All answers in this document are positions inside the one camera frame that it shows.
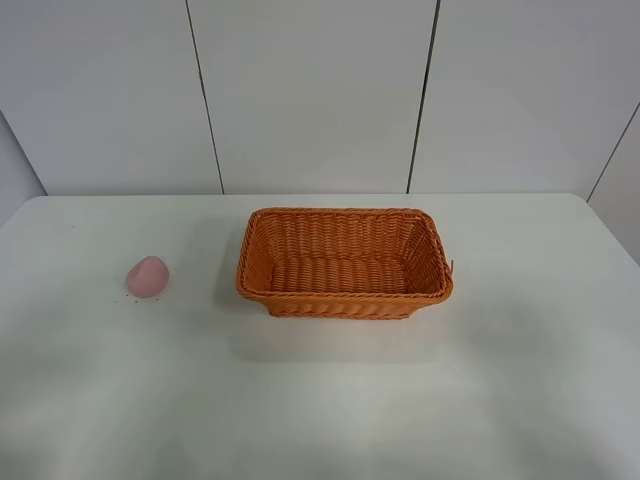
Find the pink peach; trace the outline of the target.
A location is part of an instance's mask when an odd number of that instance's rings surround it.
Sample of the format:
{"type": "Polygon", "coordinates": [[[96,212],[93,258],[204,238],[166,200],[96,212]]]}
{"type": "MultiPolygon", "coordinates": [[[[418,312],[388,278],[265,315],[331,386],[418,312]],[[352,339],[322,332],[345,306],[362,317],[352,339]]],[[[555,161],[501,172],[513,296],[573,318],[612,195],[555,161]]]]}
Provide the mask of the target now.
{"type": "Polygon", "coordinates": [[[157,256],[147,256],[134,265],[126,276],[126,286],[138,298],[160,294],[168,285],[170,272],[157,256]]]}

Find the orange wicker basket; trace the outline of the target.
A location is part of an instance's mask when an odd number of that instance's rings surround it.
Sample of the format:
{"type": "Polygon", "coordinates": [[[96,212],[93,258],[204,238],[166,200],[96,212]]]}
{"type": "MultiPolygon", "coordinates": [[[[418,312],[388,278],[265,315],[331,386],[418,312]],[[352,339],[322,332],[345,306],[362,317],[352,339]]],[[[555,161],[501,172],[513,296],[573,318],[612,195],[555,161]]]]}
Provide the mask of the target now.
{"type": "Polygon", "coordinates": [[[452,266],[411,208],[265,208],[249,218],[235,285],[276,317],[394,320],[446,301],[452,266]]]}

